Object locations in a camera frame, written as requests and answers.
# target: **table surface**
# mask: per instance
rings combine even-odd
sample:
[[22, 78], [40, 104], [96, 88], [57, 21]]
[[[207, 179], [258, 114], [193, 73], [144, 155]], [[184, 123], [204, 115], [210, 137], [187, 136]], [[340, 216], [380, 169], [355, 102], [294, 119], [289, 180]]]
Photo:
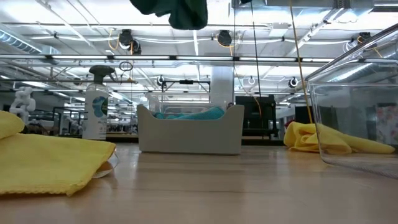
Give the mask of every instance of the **table surface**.
[[243, 147], [240, 156], [140, 154], [72, 197], [0, 196], [1, 223], [397, 223], [398, 180], [318, 154]]

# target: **teal cloth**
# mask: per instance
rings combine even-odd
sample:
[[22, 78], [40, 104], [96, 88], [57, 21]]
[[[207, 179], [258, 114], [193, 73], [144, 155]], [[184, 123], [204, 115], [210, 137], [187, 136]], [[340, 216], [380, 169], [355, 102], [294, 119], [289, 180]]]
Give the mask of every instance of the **teal cloth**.
[[206, 0], [130, 0], [142, 14], [155, 13], [157, 17], [170, 14], [174, 29], [200, 30], [207, 26]]
[[219, 106], [212, 107], [205, 112], [195, 114], [173, 114], [165, 116], [162, 113], [154, 114], [157, 119], [179, 119], [179, 120], [212, 120], [220, 119], [225, 112]]

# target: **yellow microfiber towel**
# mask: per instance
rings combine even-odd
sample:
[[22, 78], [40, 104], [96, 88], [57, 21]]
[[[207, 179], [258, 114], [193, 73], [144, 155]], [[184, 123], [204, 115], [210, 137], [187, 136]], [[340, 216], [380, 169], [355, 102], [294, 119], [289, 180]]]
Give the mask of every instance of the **yellow microfiber towel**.
[[110, 142], [17, 134], [24, 123], [0, 111], [0, 194], [67, 194], [82, 189], [112, 155]]
[[[317, 128], [321, 148], [329, 154], [350, 154], [352, 152], [390, 154], [395, 151], [392, 146], [349, 136], [322, 124], [317, 124]], [[315, 124], [291, 122], [286, 130], [284, 144], [291, 151], [319, 152]]]

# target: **dark green cloth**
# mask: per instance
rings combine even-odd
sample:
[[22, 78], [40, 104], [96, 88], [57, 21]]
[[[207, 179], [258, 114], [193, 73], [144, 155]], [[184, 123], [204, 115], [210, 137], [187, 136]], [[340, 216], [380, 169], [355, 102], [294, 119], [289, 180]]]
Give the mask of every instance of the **dark green cloth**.
[[170, 14], [174, 29], [200, 30], [207, 26], [206, 0], [130, 0], [142, 14], [156, 16]]

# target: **spray bottle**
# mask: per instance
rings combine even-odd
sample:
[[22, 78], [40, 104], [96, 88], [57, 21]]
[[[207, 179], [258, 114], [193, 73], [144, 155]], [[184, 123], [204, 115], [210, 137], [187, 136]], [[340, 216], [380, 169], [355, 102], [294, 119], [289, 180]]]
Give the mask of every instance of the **spray bottle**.
[[107, 75], [114, 80], [114, 69], [106, 65], [94, 65], [89, 72], [94, 74], [94, 83], [86, 89], [83, 139], [105, 140], [109, 93], [103, 80]]

